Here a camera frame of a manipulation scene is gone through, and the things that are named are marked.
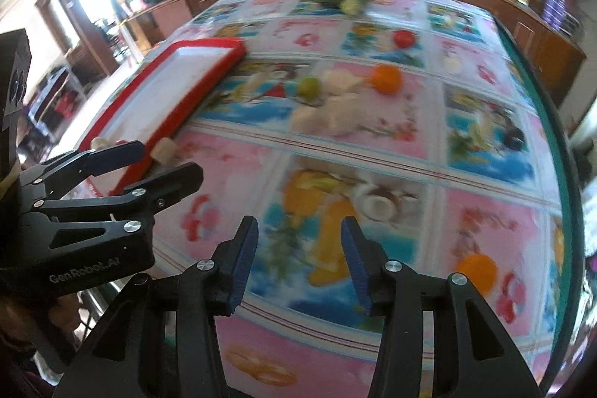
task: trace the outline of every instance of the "person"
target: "person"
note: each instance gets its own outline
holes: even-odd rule
[[[59,297],[48,311],[50,322],[65,332],[79,327],[79,299],[73,295]],[[27,329],[31,311],[17,299],[0,292],[0,390],[10,398],[50,398],[53,386],[44,381],[32,361],[35,354]]]

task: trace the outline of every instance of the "green table edge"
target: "green table edge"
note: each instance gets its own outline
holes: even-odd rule
[[[551,356],[539,384],[543,396],[546,396],[568,350],[580,302],[584,272],[584,221],[580,185],[572,151],[551,97],[510,32],[497,19],[494,20],[498,26],[502,44],[512,62],[519,69],[526,91],[537,109],[541,124],[544,129],[549,128],[549,130],[545,130],[545,135],[553,157],[562,203],[564,261],[560,298]]]

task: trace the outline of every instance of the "orange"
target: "orange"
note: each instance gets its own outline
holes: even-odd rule
[[[497,265],[487,255],[472,254],[463,258],[456,266],[456,272],[470,278],[483,297],[487,296],[496,284]]]
[[[384,95],[395,95],[402,88],[402,73],[396,66],[377,65],[371,75],[371,86]]]

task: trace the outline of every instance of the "green fruit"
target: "green fruit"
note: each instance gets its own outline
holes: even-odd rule
[[[343,0],[340,3],[340,9],[348,16],[356,16],[359,14],[362,6],[360,5],[359,0]]]
[[[306,76],[298,81],[297,95],[306,101],[315,100],[319,96],[319,80],[314,76]]]

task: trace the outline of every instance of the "orange fruit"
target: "orange fruit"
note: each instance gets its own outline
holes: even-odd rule
[[[395,95],[402,88],[402,73],[396,66],[377,65],[373,68],[370,82],[383,95]]]
[[[463,258],[456,266],[456,272],[470,278],[483,297],[491,292],[497,280],[496,263],[483,254],[472,254]]]

